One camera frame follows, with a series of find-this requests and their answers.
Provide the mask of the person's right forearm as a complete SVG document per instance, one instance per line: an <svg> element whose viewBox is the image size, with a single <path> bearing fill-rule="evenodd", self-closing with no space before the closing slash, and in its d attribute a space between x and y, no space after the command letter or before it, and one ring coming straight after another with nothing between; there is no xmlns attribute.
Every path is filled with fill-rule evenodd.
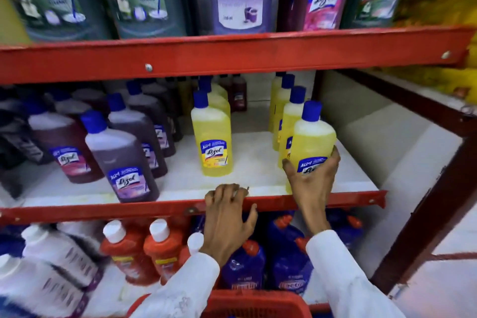
<svg viewBox="0 0 477 318"><path fill-rule="evenodd" d="M303 299L325 300L334 318L406 318L368 279L333 230L313 236L306 245L313 265Z"/></svg>

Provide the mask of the person's left hand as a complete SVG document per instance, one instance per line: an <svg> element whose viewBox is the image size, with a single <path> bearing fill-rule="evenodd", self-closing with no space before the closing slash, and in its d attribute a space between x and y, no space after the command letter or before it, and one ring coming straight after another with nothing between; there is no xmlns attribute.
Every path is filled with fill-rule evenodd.
<svg viewBox="0 0 477 318"><path fill-rule="evenodd" d="M242 233L243 202L248 195L238 184L221 184L205 195L204 243L201 253L209 255L223 267L231 255L252 234Z"/></svg>

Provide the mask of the white bottle purple label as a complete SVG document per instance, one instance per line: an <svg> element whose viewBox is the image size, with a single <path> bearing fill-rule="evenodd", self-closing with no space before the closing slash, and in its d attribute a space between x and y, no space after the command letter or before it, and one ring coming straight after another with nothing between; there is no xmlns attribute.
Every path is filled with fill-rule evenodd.
<svg viewBox="0 0 477 318"><path fill-rule="evenodd" d="M43 318L80 318L86 294L50 265L0 255L0 297Z"/></svg>
<svg viewBox="0 0 477 318"><path fill-rule="evenodd" d="M23 256L47 263L84 291L93 291L103 278L98 264L70 237L32 224L21 232Z"/></svg>

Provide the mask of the yellow cleaner bottle blue cap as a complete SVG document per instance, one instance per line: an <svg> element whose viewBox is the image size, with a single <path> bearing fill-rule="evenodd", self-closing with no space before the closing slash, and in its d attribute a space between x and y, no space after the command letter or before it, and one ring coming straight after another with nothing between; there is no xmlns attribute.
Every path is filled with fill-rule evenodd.
<svg viewBox="0 0 477 318"><path fill-rule="evenodd" d="M193 98L191 120L202 173L207 177L228 175L233 170L230 117L212 105L216 97L208 92L194 91Z"/></svg>
<svg viewBox="0 0 477 318"><path fill-rule="evenodd" d="M305 97L306 87L294 86L291 89L289 102L285 104L279 141L278 167L282 166L282 159L289 158L294 125L301 118Z"/></svg>
<svg viewBox="0 0 477 318"><path fill-rule="evenodd" d="M279 150L279 141L281 134L281 125L283 119L283 110L285 104L289 102L291 95L291 89L294 87L295 75L291 73L286 73L282 77L281 88L279 89L276 97L276 110L274 115L274 126L273 126L273 149L275 151Z"/></svg>
<svg viewBox="0 0 477 318"><path fill-rule="evenodd" d="M268 121L268 130L269 132L273 132L274 126L274 115L276 110L276 97L279 89L281 88L282 77L286 74L286 71L276 72L275 77L272 79L271 82L271 97L270 97L270 105L269 105L269 121Z"/></svg>
<svg viewBox="0 0 477 318"><path fill-rule="evenodd" d="M223 87L212 81L212 76L200 76L198 87L200 91L207 93L208 103L211 107L223 111L230 118L228 93Z"/></svg>
<svg viewBox="0 0 477 318"><path fill-rule="evenodd" d="M320 102L306 101L294 125L289 160L299 175L308 175L325 163L337 142L334 128L320 118L321 109Z"/></svg>

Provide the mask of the red metal shelf rack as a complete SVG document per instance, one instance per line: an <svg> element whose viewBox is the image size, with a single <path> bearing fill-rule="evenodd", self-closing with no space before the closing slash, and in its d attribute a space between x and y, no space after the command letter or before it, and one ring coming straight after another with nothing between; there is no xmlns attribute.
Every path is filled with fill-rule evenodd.
<svg viewBox="0 0 477 318"><path fill-rule="evenodd" d="M372 282L384 293L404 283L431 249L477 202L477 119L357 69L457 65L476 30L412 26L319 32L0 44L0 83L118 80L219 73L341 70L353 81L463 138L430 192L411 215Z"/></svg>

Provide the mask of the orange bottle white cap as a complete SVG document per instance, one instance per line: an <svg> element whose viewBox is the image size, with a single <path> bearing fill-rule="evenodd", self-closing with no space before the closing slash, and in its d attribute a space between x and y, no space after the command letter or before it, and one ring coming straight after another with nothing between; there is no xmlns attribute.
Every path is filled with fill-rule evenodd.
<svg viewBox="0 0 477 318"><path fill-rule="evenodd" d="M195 232L188 237L187 244L182 247L179 253L179 268L181 268L191 256L199 252L203 243L204 235L201 232Z"/></svg>
<svg viewBox="0 0 477 318"><path fill-rule="evenodd" d="M166 219L156 219L149 226L149 235L144 242L144 252L165 285L180 269L180 253L184 247L184 233L170 226Z"/></svg>
<svg viewBox="0 0 477 318"><path fill-rule="evenodd" d="M103 228L101 253L109 256L131 285L147 286L158 283L160 275L144 251L146 234L134 226L112 220Z"/></svg>

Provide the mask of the person's right hand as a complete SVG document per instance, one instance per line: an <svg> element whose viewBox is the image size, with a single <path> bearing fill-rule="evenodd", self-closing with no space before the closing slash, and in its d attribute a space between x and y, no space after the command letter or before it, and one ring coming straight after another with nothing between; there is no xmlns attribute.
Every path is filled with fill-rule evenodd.
<svg viewBox="0 0 477 318"><path fill-rule="evenodd" d="M315 236L331 230L325 208L332 191L341 157L336 146L331 156L308 175L300 175L291 191L307 229Z"/></svg>

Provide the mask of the dark plastic packets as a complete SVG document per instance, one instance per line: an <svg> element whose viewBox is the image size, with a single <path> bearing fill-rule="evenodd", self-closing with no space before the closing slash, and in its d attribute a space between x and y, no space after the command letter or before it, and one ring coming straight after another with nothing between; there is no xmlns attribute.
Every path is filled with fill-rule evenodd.
<svg viewBox="0 0 477 318"><path fill-rule="evenodd" d="M52 156L33 136L22 102L0 87L0 207L23 205Z"/></svg>

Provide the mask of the person's left forearm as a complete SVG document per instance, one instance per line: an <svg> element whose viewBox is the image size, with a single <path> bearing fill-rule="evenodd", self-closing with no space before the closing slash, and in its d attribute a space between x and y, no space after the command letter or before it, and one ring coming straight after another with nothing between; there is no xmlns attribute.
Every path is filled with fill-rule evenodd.
<svg viewBox="0 0 477 318"><path fill-rule="evenodd" d="M219 273L213 257L202 252L192 255L164 286L139 304L130 318L199 318Z"/></svg>

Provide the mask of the group of dark purple bottles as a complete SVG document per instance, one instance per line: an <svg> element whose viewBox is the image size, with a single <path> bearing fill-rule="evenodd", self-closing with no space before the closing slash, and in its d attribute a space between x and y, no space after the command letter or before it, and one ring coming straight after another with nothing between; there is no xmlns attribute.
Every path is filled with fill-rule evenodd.
<svg viewBox="0 0 477 318"><path fill-rule="evenodd" d="M39 96L23 99L28 126L71 183L105 177L121 203L158 200L156 178L167 174L161 148L147 116L130 109L121 93L106 96L110 113L87 109L81 123L49 110Z"/></svg>

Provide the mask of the small dark brown bottle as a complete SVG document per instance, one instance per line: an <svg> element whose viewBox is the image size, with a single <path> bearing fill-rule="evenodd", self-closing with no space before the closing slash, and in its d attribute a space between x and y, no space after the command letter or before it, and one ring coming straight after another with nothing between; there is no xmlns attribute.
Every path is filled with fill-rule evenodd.
<svg viewBox="0 0 477 318"><path fill-rule="evenodd" d="M234 112L247 111L247 80L241 74L232 75L232 109Z"/></svg>

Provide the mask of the blue bottle red cap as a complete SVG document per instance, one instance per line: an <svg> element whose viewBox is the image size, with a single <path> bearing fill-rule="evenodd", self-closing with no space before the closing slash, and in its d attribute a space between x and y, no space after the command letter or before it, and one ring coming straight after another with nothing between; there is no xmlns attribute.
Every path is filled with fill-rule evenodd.
<svg viewBox="0 0 477 318"><path fill-rule="evenodd" d="M294 216L285 214L267 226L266 250L271 255L302 252L305 234L292 224Z"/></svg>
<svg viewBox="0 0 477 318"><path fill-rule="evenodd" d="M258 242L247 240L223 266L222 286L230 290L261 290L265 266L264 249Z"/></svg>
<svg viewBox="0 0 477 318"><path fill-rule="evenodd" d="M341 208L327 208L326 217L343 244L352 250L364 233L362 221L349 210Z"/></svg>
<svg viewBox="0 0 477 318"><path fill-rule="evenodd" d="M312 275L313 265L306 253L309 237L296 238L293 247L277 252L271 259L271 286L302 296Z"/></svg>

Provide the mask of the red plastic basket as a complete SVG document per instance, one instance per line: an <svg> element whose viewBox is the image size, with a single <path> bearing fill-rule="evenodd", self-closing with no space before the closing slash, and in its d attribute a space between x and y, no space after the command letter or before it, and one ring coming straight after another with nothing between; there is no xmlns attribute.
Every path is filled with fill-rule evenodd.
<svg viewBox="0 0 477 318"><path fill-rule="evenodd" d="M308 305L287 291L213 290L200 318L330 318L328 303Z"/></svg>

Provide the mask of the white shelf board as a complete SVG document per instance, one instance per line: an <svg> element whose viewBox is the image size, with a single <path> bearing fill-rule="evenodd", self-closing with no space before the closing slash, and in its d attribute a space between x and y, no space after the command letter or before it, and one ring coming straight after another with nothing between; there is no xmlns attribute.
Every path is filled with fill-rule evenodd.
<svg viewBox="0 0 477 318"><path fill-rule="evenodd" d="M265 130L268 112L265 107L233 113L233 171L223 177L206 177L201 170L199 153L189 117L180 117L184 137L176 143L176 154L166 159L168 174L156 179L159 202L199 200L224 183L248 188L249 197L286 194L286 175L278 166L278 152L272 148L272 134ZM86 184L70 183L58 164L35 165L25 162L15 168L14 176L22 186L22 207L51 207L117 203L105 178Z"/></svg>

